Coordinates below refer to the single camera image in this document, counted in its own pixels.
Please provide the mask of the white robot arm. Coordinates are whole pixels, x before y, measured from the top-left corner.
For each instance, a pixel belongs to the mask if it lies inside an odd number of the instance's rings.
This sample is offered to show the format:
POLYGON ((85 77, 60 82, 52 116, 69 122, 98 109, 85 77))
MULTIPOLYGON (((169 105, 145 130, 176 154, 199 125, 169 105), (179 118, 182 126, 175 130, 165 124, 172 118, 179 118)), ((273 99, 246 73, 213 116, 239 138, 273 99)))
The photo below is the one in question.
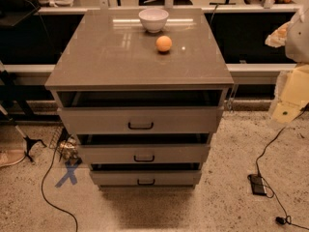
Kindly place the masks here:
POLYGON ((309 8, 299 9, 265 44, 284 46, 286 56, 295 61, 294 68, 277 79, 277 101, 270 109, 272 121, 289 124, 309 104, 309 8))

